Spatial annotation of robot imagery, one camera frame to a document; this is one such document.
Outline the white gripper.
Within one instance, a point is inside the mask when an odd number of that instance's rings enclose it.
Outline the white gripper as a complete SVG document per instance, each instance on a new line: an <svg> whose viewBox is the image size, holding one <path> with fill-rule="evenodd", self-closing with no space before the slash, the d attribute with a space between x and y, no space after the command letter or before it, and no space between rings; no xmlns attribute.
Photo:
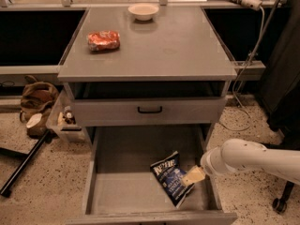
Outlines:
<svg viewBox="0 0 300 225"><path fill-rule="evenodd" d="M222 175L228 173L228 169L219 147L206 151L201 158L201 167L195 165L183 177L183 186L189 186L201 182L207 175Z"/></svg>

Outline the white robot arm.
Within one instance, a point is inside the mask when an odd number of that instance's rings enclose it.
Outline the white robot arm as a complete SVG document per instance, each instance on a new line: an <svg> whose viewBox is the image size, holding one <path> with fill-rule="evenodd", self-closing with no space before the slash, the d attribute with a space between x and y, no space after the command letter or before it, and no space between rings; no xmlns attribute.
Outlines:
<svg viewBox="0 0 300 225"><path fill-rule="evenodd" d="M258 142L229 139L206 151L201 165L192 167L181 179L184 186L202 181L206 175L223 175L240 171L263 171L300 184L300 152L270 149Z"/></svg>

